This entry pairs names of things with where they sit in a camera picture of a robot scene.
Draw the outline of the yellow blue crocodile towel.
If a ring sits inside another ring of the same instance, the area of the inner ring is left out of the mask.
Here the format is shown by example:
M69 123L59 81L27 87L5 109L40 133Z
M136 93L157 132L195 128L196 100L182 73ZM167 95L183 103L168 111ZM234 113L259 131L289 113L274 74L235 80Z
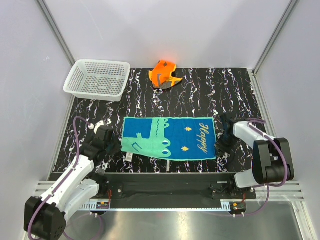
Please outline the yellow blue crocodile towel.
M214 119L211 117L125 117L121 150L170 161L217 158Z

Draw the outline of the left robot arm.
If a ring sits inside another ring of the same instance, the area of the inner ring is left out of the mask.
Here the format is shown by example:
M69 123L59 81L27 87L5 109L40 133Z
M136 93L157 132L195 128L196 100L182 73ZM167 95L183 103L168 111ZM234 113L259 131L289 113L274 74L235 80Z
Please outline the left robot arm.
M67 170L41 196L31 196L24 206L23 228L30 240L58 240L67 222L91 198L111 197L104 173L96 166L121 149L114 130L96 126L90 139L76 146L76 155Z

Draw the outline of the orange grey towel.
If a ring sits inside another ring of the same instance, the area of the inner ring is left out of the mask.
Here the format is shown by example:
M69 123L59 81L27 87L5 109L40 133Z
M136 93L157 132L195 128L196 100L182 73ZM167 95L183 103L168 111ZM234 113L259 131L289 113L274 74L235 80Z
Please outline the orange grey towel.
M176 77L177 65L171 61L160 60L154 69L148 71L154 89L166 90L179 84L183 78Z

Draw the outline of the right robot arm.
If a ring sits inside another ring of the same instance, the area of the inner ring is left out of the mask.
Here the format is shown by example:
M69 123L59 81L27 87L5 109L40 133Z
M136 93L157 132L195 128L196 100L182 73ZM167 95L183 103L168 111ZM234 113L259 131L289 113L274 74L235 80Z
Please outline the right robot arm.
M289 141L271 136L255 124L266 121L257 118L236 118L231 113L220 116L222 135L215 143L218 156L229 154L236 141L241 140L252 149L251 169L238 172L227 185L228 195L239 198L245 188L261 186L281 187L295 177Z

